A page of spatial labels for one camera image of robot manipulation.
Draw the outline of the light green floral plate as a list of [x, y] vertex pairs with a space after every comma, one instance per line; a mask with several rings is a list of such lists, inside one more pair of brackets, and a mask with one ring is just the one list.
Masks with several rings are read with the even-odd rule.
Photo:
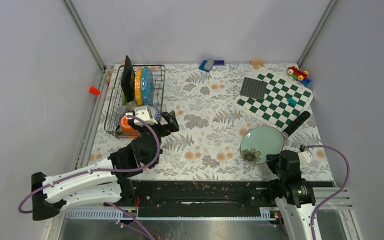
[[261, 126], [249, 131], [240, 144], [243, 160], [252, 164], [264, 164], [267, 155], [277, 155], [284, 148], [283, 134], [274, 127]]

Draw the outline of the blue dotted plate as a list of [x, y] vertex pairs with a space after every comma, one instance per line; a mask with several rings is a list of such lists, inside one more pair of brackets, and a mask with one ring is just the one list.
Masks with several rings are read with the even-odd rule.
[[144, 105], [151, 105], [154, 101], [154, 76], [147, 66], [141, 73], [141, 98]]

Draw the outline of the yellow dotted plate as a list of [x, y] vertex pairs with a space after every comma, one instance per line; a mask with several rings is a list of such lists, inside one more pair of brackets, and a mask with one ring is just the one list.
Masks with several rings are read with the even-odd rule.
[[138, 106], [144, 104], [142, 100], [142, 71], [143, 67], [137, 68], [134, 80], [134, 96]]

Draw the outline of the black square plate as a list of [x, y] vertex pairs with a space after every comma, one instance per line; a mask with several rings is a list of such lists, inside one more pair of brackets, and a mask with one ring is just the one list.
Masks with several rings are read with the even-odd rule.
[[122, 88], [122, 93], [124, 94], [124, 102], [132, 102], [135, 99], [135, 72], [133, 63], [128, 55], [125, 56], [120, 86]]

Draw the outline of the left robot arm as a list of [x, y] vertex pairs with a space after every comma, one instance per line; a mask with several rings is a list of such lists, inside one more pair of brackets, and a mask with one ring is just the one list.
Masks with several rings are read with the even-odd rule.
[[138, 136], [126, 146], [92, 165], [67, 173], [46, 175], [39, 171], [32, 174], [28, 196], [32, 219], [53, 218], [70, 206], [132, 204], [136, 194], [130, 177], [155, 167], [163, 152], [162, 138], [180, 130], [174, 111], [162, 112], [160, 116], [165, 124], [145, 109], [128, 112], [121, 123], [137, 131]]

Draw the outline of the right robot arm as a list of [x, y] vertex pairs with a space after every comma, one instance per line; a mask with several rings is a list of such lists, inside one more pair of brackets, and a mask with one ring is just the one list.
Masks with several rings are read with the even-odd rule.
[[320, 240], [318, 221], [312, 215], [316, 198], [311, 184], [302, 177], [301, 163], [312, 160], [309, 151], [283, 150], [268, 154], [266, 163], [277, 179], [269, 181], [267, 201], [277, 206], [290, 240]]

